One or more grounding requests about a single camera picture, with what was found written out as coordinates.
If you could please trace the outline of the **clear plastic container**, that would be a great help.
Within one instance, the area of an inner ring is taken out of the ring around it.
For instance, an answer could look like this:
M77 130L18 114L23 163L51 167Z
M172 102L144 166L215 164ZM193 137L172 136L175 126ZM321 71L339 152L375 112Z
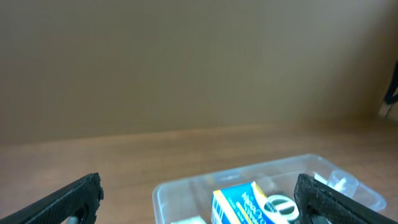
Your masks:
M152 194L156 223L211 222L213 192L256 182L269 197L285 195L294 200L299 174L328 179L339 167L315 155L305 154L235 169L212 172L158 185Z

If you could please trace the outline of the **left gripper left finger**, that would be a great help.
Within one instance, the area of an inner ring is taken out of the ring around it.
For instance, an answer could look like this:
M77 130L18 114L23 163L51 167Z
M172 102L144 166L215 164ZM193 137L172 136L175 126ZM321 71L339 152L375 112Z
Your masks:
M91 173L1 219L1 223L95 223L104 199L99 173Z

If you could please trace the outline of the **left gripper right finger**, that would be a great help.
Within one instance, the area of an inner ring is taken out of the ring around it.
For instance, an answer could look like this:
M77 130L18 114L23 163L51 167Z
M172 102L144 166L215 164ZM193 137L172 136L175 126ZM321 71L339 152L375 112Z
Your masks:
M307 174L294 188L299 224L397 224Z

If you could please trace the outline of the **green round-logo box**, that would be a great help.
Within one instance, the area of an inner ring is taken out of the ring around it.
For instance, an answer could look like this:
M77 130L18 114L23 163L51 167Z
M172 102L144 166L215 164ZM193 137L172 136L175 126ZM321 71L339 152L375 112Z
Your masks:
M289 223L294 223L298 219L300 212L297 204L290 197L274 194L267 199Z

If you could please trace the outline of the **blue yellow VapoDrops box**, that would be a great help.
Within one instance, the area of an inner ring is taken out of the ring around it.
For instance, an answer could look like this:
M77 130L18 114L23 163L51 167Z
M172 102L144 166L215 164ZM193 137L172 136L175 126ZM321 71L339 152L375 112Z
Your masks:
M214 191L211 208L212 224L283 224L287 222L256 182Z

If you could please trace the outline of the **white spray bottle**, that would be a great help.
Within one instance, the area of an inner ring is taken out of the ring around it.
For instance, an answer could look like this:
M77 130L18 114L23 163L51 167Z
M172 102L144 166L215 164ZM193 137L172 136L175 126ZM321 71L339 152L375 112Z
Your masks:
M328 179L315 173L315 179L349 198L353 198L359 185L357 178L343 170L334 170Z

